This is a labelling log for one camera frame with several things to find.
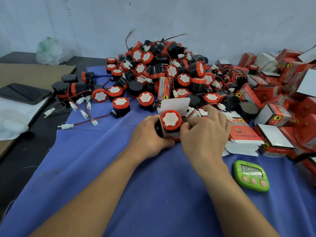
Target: brown cardboard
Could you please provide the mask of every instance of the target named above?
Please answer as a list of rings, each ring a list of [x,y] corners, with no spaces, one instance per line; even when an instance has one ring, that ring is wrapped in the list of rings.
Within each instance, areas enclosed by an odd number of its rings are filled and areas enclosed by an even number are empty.
[[[0,87],[11,83],[25,84],[53,91],[51,85],[60,81],[60,77],[72,73],[75,66],[40,64],[0,63]],[[14,140],[0,141],[0,158],[6,153]]]

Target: right hand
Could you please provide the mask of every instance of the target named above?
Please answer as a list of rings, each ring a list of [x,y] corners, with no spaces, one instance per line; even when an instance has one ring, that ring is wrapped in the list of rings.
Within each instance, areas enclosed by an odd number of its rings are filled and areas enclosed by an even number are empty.
[[[183,151],[200,176],[227,168],[222,153],[231,128],[226,116],[214,107],[208,105],[203,110],[207,111],[208,118],[194,117],[180,128]]]

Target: blue tablecloth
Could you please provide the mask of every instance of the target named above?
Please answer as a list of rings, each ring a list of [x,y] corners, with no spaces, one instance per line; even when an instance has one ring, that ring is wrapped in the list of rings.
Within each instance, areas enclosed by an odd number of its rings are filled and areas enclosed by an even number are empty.
[[[88,70],[101,76],[99,83],[108,80],[102,77],[104,66]],[[93,103],[90,114],[98,117],[111,109],[110,101]],[[131,100],[131,111],[123,118],[109,116],[100,119],[97,126],[86,123],[57,131],[55,145],[14,202],[0,236],[27,236],[34,231],[113,161],[136,125],[149,114]],[[73,111],[67,123],[82,121],[80,112]],[[239,159],[256,163],[266,171],[271,185],[268,192],[243,190],[279,234],[316,237],[316,190],[293,163],[287,158],[264,156],[223,157],[229,168]],[[136,169],[105,231],[105,236],[222,235],[205,186],[180,143]]]

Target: black phone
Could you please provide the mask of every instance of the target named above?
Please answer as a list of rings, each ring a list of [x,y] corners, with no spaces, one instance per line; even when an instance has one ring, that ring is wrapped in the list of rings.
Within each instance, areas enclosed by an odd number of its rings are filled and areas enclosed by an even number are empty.
[[[12,83],[0,88],[0,97],[30,105],[40,103],[42,100],[46,99],[47,97],[51,97],[52,95],[53,94],[50,90],[18,83]]]

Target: digital timer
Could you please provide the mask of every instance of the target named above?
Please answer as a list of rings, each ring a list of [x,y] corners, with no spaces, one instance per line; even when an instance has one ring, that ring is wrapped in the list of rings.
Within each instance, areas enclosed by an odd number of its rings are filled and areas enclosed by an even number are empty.
[[[233,169],[235,180],[239,185],[259,192],[269,190],[267,175],[260,166],[238,160],[234,163]]]

